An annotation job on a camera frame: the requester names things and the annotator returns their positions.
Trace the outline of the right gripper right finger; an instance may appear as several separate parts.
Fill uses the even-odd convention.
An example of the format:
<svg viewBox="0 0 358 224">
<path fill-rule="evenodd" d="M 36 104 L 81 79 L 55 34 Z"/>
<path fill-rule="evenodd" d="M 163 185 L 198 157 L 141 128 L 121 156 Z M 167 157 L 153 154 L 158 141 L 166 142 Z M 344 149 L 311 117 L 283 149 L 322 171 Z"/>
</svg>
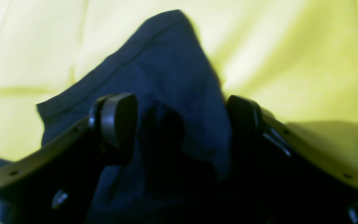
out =
<svg viewBox="0 0 358 224">
<path fill-rule="evenodd" d="M 302 139 L 247 98 L 226 104 L 233 161 L 253 175 L 269 224 L 358 224 L 358 170 Z"/>
</svg>

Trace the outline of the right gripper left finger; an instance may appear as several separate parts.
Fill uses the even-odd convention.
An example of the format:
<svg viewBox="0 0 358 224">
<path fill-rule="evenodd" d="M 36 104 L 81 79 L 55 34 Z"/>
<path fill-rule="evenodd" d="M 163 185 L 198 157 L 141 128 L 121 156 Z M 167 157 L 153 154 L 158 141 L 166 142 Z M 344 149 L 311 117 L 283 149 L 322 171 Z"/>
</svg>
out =
<svg viewBox="0 0 358 224">
<path fill-rule="evenodd" d="M 133 155 L 138 101 L 133 93 L 98 98 L 39 151 L 0 167 L 0 224 L 82 224 L 101 172 Z"/>
</svg>

